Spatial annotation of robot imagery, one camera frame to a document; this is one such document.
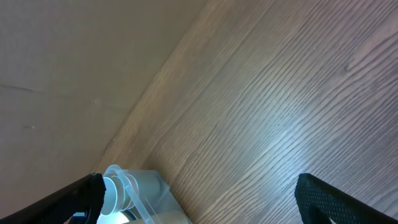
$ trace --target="plastic bin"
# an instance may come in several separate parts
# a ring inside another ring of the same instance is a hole
[[[140,219],[131,224],[192,224],[156,170],[122,170],[111,165],[104,178],[114,181],[115,187],[108,183],[102,215],[135,207]]]

